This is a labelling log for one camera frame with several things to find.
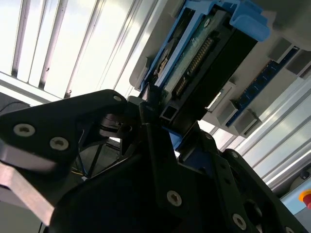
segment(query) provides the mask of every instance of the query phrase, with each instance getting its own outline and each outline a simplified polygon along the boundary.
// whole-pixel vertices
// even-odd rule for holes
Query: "hex bolt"
[[[29,124],[18,124],[13,128],[14,133],[20,137],[30,137],[34,135],[35,128]]]
[[[63,151],[69,147],[69,142],[63,137],[54,137],[50,140],[50,147],[54,150]]]
[[[242,230],[242,231],[245,231],[246,230],[246,222],[245,220],[241,217],[241,215],[238,215],[238,214],[234,214],[232,216],[232,219],[234,221],[234,223]]]
[[[114,96],[113,97],[116,101],[122,101],[122,99],[119,96]]]
[[[178,207],[182,203],[181,196],[173,190],[168,191],[166,197],[169,203],[173,206]]]
[[[204,27],[206,28],[208,25],[209,25],[209,22],[210,22],[210,18],[208,18],[204,24]]]
[[[238,154],[237,154],[235,151],[232,152],[232,155],[233,155],[233,157],[236,158],[236,159],[239,158]]]
[[[206,138],[213,139],[212,135],[210,135],[209,133],[206,133],[205,135],[206,135]]]
[[[291,228],[285,227],[286,233],[295,233]]]

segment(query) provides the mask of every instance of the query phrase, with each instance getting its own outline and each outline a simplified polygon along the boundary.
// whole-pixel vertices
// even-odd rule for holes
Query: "wire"
[[[82,162],[80,153],[78,154],[78,161],[79,161],[79,164],[80,164],[80,166],[81,166],[81,168],[82,168],[82,173],[83,173],[85,176],[87,176],[87,172],[86,172],[86,169],[84,168],[84,165],[83,165],[83,162]]]
[[[5,106],[0,110],[0,113],[1,113],[4,109],[6,109],[8,106],[10,106],[10,105],[12,105],[12,104],[15,104],[15,103],[25,104],[25,105],[27,105],[27,106],[29,107],[28,104],[26,104],[26,103],[24,103],[24,102],[22,102],[22,101],[14,101],[14,102],[11,102],[11,103],[5,105]]]
[[[84,174],[80,173],[80,172],[76,172],[76,171],[71,171],[72,173],[74,174],[77,174],[77,175],[81,175],[81,176],[84,176]]]
[[[42,228],[42,222],[40,223],[40,227],[39,227],[39,231],[38,231],[38,233],[40,233],[41,228]]]

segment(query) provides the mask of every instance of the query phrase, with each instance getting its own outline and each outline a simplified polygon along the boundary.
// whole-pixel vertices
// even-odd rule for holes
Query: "red emergency stop button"
[[[303,191],[299,195],[299,200],[303,201],[306,204],[308,209],[311,209],[311,189]]]

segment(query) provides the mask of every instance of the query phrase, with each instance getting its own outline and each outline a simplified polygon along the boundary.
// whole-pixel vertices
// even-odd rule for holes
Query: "green circuit board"
[[[191,68],[193,63],[195,63],[198,55],[200,55],[198,54],[200,49],[208,42],[208,36],[220,24],[224,14],[220,12],[220,14],[216,13],[214,16],[206,16],[201,21],[163,86],[162,100],[166,98],[168,93],[174,90],[187,69]]]

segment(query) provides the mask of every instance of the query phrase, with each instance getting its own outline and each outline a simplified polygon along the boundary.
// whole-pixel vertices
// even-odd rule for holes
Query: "blue connector strip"
[[[226,123],[229,127],[244,111],[252,100],[265,88],[265,86],[279,73],[279,71],[289,62],[289,60],[298,52],[299,48],[292,48],[280,63],[270,61],[266,68],[253,80],[246,88],[240,98],[235,102],[238,111]]]
[[[257,41],[264,41],[270,35],[270,30],[267,27],[267,19],[261,15],[262,9],[253,4],[249,0],[201,0],[201,1],[192,1],[187,0],[184,7],[182,8],[177,20],[175,21],[169,35],[167,36],[165,42],[163,43],[160,51],[155,57],[153,63],[149,71],[147,72],[145,78],[143,79],[140,88],[141,90],[144,88],[145,83],[148,81],[148,77],[150,77],[151,72],[153,72],[158,60],[163,53],[166,44],[168,43],[171,35],[173,34],[185,8],[189,8],[195,10],[195,13],[187,26],[184,34],[182,35],[178,45],[175,48],[171,58],[166,64],[161,77],[156,82],[156,85],[160,88],[164,85],[166,79],[168,78],[171,70],[176,64],[178,58],[180,57],[183,49],[191,39],[191,36],[195,32],[198,27],[200,20],[203,15],[208,15],[213,8],[214,5],[218,5],[225,9],[226,11],[232,14],[232,18],[230,20],[230,24],[237,28],[238,30],[244,32],[250,37],[254,38]]]

